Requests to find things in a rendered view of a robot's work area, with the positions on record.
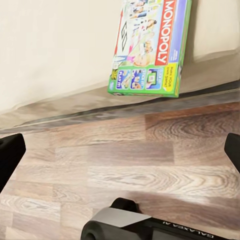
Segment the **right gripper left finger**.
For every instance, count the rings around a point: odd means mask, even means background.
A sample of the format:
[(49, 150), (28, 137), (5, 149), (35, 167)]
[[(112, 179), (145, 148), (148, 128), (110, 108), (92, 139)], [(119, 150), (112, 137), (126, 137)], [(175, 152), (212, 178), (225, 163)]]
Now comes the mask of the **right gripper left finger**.
[(0, 138), (0, 194), (25, 153), (26, 144), (22, 133)]

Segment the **board game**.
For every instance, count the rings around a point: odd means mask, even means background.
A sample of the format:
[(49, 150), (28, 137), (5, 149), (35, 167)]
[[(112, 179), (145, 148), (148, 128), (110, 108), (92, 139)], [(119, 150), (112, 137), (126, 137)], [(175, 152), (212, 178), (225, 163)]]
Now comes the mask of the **board game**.
[(177, 98), (192, 0), (122, 0), (107, 92)]

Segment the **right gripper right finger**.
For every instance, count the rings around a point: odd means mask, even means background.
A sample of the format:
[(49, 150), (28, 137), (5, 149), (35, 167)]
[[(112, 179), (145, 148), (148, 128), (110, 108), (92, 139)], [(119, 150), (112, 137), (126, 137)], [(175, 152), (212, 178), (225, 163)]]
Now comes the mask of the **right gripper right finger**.
[(224, 151), (228, 155), (231, 162), (235, 165), (240, 172), (240, 135), (235, 133), (229, 133), (227, 135)]

